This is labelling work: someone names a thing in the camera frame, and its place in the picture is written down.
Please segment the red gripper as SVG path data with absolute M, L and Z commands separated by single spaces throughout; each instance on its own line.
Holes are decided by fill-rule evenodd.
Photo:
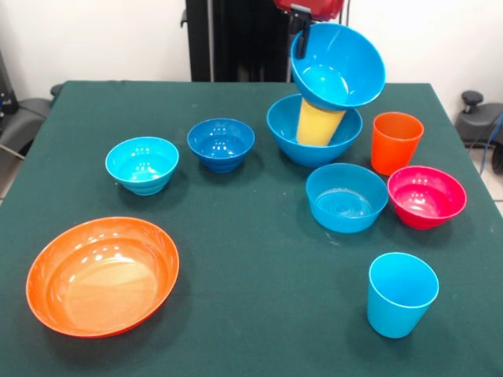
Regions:
M 296 44 L 296 59 L 300 60 L 307 51 L 311 21 L 335 19 L 343 8 L 343 0 L 274 0 L 274 5 L 292 14 L 290 31 L 300 33 Z

